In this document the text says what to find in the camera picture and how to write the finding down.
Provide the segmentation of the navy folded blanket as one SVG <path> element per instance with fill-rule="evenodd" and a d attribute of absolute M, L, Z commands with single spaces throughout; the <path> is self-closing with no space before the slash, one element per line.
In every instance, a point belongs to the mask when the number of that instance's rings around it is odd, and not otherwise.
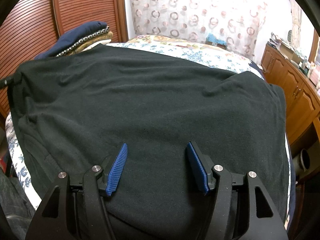
<path fill-rule="evenodd" d="M 80 38 L 83 38 L 89 34 L 92 34 L 95 31 L 104 29 L 107 26 L 108 25 L 106 22 L 101 22 L 101 21 L 86 22 L 76 28 L 73 28 L 65 32 L 62 36 L 60 36 L 60 38 L 52 46 L 52 48 L 35 56 L 34 59 L 40 60 L 40 59 L 46 59 L 48 57 L 55 57 L 61 51 L 75 44 L 75 42 L 77 42 Z"/>

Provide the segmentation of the brown louvered wardrobe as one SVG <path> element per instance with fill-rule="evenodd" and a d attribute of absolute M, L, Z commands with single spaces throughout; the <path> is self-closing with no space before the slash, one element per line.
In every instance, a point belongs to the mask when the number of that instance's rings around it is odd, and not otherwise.
<path fill-rule="evenodd" d="M 128 40 L 124 0 L 19 0 L 1 25 L 1 77 L 88 21 L 106 22 L 113 42 Z"/>

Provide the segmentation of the beaded cushion mat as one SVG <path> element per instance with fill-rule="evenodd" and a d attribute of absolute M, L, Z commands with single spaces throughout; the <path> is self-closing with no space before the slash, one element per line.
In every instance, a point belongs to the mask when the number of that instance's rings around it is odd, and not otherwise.
<path fill-rule="evenodd" d="M 68 56 L 78 54 L 82 51 L 89 50 L 98 44 L 108 44 L 113 38 L 113 32 L 110 31 L 109 26 L 99 31 L 95 31 L 83 38 L 80 38 L 75 44 L 69 48 L 61 51 L 56 57 Z"/>

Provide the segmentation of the wooden sideboard cabinet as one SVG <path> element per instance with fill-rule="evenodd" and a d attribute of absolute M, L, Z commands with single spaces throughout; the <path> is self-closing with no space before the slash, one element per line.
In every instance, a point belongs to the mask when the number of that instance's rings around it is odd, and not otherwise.
<path fill-rule="evenodd" d="M 286 133 L 293 145 L 319 118 L 319 96 L 307 77 L 275 48 L 266 45 L 261 66 L 268 83 L 278 85 L 286 100 Z"/>

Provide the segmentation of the blue item on box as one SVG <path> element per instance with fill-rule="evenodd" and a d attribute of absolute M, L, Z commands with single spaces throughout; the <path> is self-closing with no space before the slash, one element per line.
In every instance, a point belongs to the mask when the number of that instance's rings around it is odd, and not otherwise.
<path fill-rule="evenodd" d="M 206 44 L 211 45 L 211 46 L 215 46 L 215 47 L 219 47 L 222 49 L 227 49 L 227 43 L 224 40 L 221 40 L 217 37 L 215 37 L 215 35 L 213 34 L 209 34 L 206 38 Z"/>

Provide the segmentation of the pink floral bedspread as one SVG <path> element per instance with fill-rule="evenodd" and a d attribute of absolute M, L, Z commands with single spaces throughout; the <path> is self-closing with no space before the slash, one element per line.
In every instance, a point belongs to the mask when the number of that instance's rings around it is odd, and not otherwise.
<path fill-rule="evenodd" d="M 226 52 L 226 49 L 205 44 L 205 43 L 197 43 L 191 42 L 182 39 L 170 38 L 162 35 L 139 35 L 134 38 L 129 39 L 126 43 L 148 43 L 155 45 L 168 45 L 168 46 L 176 46 L 181 48 L 189 48 L 189 49 L 199 49 L 199 50 L 217 50 Z"/>

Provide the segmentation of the cardboard box on sideboard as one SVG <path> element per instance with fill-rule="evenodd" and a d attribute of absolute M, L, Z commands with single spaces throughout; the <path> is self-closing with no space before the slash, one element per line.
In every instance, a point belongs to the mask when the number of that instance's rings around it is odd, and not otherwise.
<path fill-rule="evenodd" d="M 286 56 L 289 60 L 295 61 L 297 64 L 303 61 L 301 58 L 290 46 L 286 45 L 285 43 L 280 42 L 279 52 Z"/>

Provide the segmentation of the pink circle patterned curtain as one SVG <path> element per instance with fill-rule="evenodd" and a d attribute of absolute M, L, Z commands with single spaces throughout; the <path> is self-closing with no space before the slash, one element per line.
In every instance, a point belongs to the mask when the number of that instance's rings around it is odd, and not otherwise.
<path fill-rule="evenodd" d="M 250 59 L 262 57 L 272 34 L 292 27 L 289 0 L 131 0 L 137 34 L 206 42 L 209 35 Z"/>

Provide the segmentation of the beige side window curtain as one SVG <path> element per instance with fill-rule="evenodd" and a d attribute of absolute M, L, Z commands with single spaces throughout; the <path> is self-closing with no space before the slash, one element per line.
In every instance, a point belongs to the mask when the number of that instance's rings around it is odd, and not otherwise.
<path fill-rule="evenodd" d="M 295 0 L 292 0 L 290 3 L 292 14 L 291 44 L 293 48 L 298 49 L 300 45 L 300 32 L 303 11 Z"/>

